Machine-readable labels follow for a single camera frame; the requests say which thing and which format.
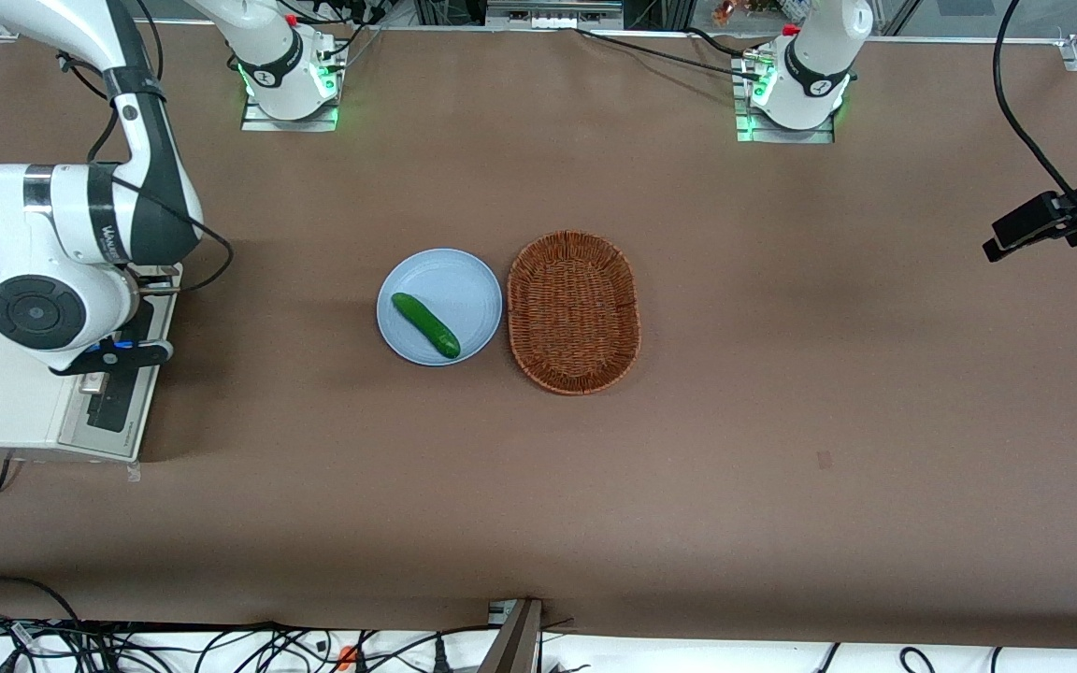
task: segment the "white floor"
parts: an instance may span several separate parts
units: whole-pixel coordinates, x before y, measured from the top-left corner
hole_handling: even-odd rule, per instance
[[[213,634],[139,634],[131,642],[145,646],[179,647],[200,650]],[[392,631],[374,635],[365,646],[368,656],[383,655],[415,642],[426,632]],[[471,632],[446,637],[451,668],[464,673],[475,670],[492,643],[495,632]],[[227,635],[222,642],[234,639]],[[337,659],[342,646],[350,646],[356,639],[355,631],[332,632],[332,655],[328,661]],[[312,632],[299,640],[305,647],[324,643],[325,632]],[[680,641],[645,639],[606,639],[596,635],[547,634],[543,646],[542,672],[574,670],[589,665],[587,673],[812,673],[825,659],[828,643],[781,643],[781,642],[727,642],[727,641]],[[265,634],[255,634],[239,643],[212,650],[201,660],[201,673],[237,672],[238,665],[248,659],[256,648],[268,642]],[[0,664],[12,651],[8,637],[0,637]],[[938,673],[989,673],[990,648],[954,646],[915,646],[928,656]],[[843,644],[834,657],[828,673],[903,673],[900,665],[900,644]],[[36,653],[66,653],[64,644],[55,637],[36,641]],[[160,651],[168,673],[188,673],[195,669],[198,655],[182,651]],[[403,655],[409,663],[423,670],[432,670],[435,661],[435,646],[424,643]],[[311,669],[322,669],[330,673],[334,665],[323,664],[311,657]],[[149,661],[158,670],[159,662]],[[924,664],[915,657],[910,665],[918,673],[926,673]],[[144,665],[124,660],[124,673],[145,672]],[[252,661],[244,670],[255,670]],[[17,672],[25,672],[26,664],[19,663]],[[73,673],[72,659],[42,659],[39,670],[43,673]],[[275,657],[266,668],[268,673],[290,673],[307,670],[302,657],[282,655]],[[389,660],[377,665],[380,673],[411,673],[405,663]],[[1005,648],[999,656],[996,673],[1077,673],[1077,650],[1057,648]]]

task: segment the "table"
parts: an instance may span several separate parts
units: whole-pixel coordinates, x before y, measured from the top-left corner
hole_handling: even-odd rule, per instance
[[[141,480],[27,465],[1,572],[87,619],[436,629],[534,593],[591,634],[1077,647],[1077,251],[982,258],[1050,187],[990,46],[868,43],[822,148],[739,144],[725,75],[569,32],[388,31],[337,131],[244,134],[219,36],[162,32],[238,258],[179,302]],[[1077,73],[1051,46],[1005,67],[1077,181]],[[106,112],[47,47],[0,46],[0,162],[82,160]],[[564,227],[635,269],[644,341],[615,388],[545,393],[504,332],[440,370],[380,341],[411,252],[504,280]]]

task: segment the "black strap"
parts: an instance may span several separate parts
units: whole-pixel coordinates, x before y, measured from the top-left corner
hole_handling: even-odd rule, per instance
[[[808,66],[800,62],[800,59],[796,56],[795,39],[787,43],[787,50],[783,51],[783,65],[787,66],[787,72],[791,73],[792,80],[800,82],[800,86],[805,89],[805,95],[809,98],[828,96],[830,90],[837,88],[847,79],[847,73],[850,72],[850,66],[847,66],[847,69],[843,69],[843,71],[834,74],[822,74],[812,71]]]
[[[102,81],[107,84],[107,98],[115,98],[121,94],[154,94],[162,101],[166,99],[160,82],[152,75],[146,65],[107,68],[102,71]]]
[[[302,55],[304,53],[304,46],[302,42],[302,33],[293,30],[294,43],[291,44],[290,51],[285,52],[285,55],[281,56],[280,59],[274,60],[270,64],[255,65],[249,64],[248,60],[239,59],[239,67],[248,73],[248,80],[252,81],[252,84],[256,86],[262,86],[262,88],[277,88],[281,85],[281,80],[285,78],[288,73],[294,71],[294,68],[298,67],[302,62]]]
[[[127,264],[127,247],[115,218],[114,184],[110,179],[114,171],[114,167],[89,165],[86,204],[89,206],[89,224],[94,226],[94,238],[102,258],[111,264]]]

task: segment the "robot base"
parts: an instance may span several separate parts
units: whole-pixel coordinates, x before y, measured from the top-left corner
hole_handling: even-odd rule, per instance
[[[252,83],[244,78],[248,89],[248,103],[244,104],[243,120],[239,128],[243,131],[334,131],[338,126],[338,99],[344,93],[344,80],[347,71],[348,47],[335,52],[335,38],[332,34],[313,30],[312,27],[299,25],[295,29],[304,39],[310,39],[311,50],[317,53],[330,54],[327,59],[319,60],[317,71],[311,74],[318,87],[318,110],[299,120],[281,120],[269,116],[260,108],[256,97],[252,94]]]
[[[124,331],[166,339],[176,302],[148,295]],[[137,463],[159,369],[55,376],[0,334],[0,457]]]
[[[747,51],[740,59],[730,59],[730,68],[739,72],[756,73],[760,76],[774,76],[775,52],[773,46],[757,47]],[[785,128],[775,124],[754,103],[755,96],[765,86],[764,82],[750,82],[740,76],[733,78],[733,114],[737,120],[740,142],[781,142],[781,144],[825,145],[834,141],[834,115],[826,116],[824,123],[816,128]]]

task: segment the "white platform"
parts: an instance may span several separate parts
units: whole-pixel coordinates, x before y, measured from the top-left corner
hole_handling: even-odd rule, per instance
[[[154,311],[148,337],[162,339],[176,295],[145,300]],[[90,419],[90,405],[102,405],[101,396],[83,393],[81,376],[54,375],[0,334],[0,457],[136,463],[158,369],[138,370],[125,418],[103,426]]]

